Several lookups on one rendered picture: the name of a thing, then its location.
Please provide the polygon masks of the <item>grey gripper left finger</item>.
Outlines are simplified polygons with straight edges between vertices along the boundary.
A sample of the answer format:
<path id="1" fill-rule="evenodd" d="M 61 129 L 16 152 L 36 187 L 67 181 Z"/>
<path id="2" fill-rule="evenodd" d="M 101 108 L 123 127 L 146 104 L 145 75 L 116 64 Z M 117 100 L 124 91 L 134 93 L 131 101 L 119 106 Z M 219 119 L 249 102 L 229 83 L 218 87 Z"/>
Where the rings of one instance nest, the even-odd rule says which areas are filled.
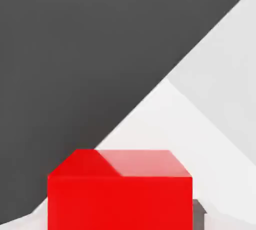
<path id="1" fill-rule="evenodd" d="M 48 199 L 32 213 L 0 225 L 0 230 L 48 230 Z"/>

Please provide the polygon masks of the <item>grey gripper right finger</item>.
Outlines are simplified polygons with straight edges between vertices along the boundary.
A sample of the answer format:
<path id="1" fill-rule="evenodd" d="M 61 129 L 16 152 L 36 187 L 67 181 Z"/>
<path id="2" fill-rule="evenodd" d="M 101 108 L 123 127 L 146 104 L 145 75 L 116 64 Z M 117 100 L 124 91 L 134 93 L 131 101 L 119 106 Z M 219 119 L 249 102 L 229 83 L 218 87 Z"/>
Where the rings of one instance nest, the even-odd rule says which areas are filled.
<path id="1" fill-rule="evenodd" d="M 256 230 L 256 224 L 222 214 L 212 204 L 205 209 L 193 199 L 193 230 Z"/>

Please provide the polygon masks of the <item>small red cube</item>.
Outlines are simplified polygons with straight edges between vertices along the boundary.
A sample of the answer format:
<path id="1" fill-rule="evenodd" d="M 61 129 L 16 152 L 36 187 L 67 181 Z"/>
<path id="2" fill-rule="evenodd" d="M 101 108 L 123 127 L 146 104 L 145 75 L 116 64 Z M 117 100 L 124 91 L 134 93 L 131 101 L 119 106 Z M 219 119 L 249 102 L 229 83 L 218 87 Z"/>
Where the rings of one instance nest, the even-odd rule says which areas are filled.
<path id="1" fill-rule="evenodd" d="M 76 150 L 47 198 L 47 230 L 193 230 L 193 179 L 169 150 Z"/>

